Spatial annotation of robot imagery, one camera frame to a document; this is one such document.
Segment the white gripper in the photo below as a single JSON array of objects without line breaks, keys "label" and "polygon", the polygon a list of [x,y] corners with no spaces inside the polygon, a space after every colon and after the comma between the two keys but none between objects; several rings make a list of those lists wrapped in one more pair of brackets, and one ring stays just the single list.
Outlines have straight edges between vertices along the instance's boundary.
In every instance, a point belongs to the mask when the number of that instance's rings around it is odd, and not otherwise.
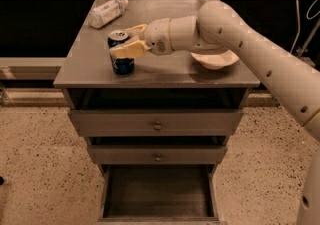
[{"label": "white gripper", "polygon": [[125,31],[131,37],[128,40],[109,39],[109,52],[117,59],[143,57],[150,49],[155,55],[169,55],[174,51],[192,51],[201,46],[195,16],[162,18],[148,25],[126,28]]}]

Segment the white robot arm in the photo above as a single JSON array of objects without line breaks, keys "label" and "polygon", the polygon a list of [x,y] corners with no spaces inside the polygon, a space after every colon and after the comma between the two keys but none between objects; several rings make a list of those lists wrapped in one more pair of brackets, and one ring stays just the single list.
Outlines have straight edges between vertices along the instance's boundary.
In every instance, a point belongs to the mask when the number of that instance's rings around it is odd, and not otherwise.
[{"label": "white robot arm", "polygon": [[320,72],[253,30],[220,0],[195,16],[162,18],[125,30],[130,39],[110,49],[116,58],[151,52],[189,51],[218,55],[232,51],[315,140],[320,141]]}]

